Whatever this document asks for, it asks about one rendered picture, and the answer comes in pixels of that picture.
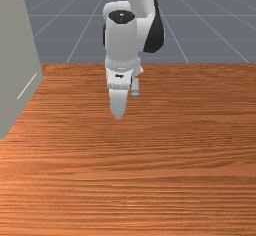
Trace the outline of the pale grey cabinet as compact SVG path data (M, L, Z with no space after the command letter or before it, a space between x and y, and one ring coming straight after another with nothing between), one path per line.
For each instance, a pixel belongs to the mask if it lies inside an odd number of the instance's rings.
M0 139L43 79L25 1L0 0Z

